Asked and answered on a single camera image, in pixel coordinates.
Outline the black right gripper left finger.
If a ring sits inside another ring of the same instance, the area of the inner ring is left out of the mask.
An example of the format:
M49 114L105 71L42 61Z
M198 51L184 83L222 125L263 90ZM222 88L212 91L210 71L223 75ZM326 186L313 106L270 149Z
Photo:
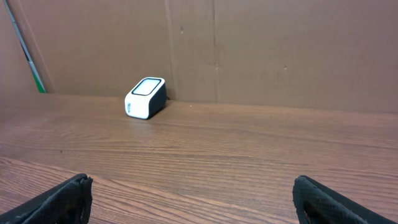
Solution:
M90 220L93 179L77 174L33 199L1 214L5 224L76 223Z

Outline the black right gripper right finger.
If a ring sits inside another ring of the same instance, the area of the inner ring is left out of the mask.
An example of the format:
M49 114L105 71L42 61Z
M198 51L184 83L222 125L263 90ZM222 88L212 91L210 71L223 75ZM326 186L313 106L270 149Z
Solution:
M300 224L397 224L306 175L295 179L292 193Z

